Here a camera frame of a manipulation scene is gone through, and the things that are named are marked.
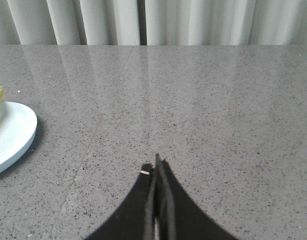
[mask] granite countertop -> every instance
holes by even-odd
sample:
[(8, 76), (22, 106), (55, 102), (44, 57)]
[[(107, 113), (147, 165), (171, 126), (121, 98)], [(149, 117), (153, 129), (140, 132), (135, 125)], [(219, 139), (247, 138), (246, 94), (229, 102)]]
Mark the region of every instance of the granite countertop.
[(240, 239), (307, 240), (307, 46), (1, 45), (36, 137), (0, 174), (0, 240), (82, 239), (167, 158)]

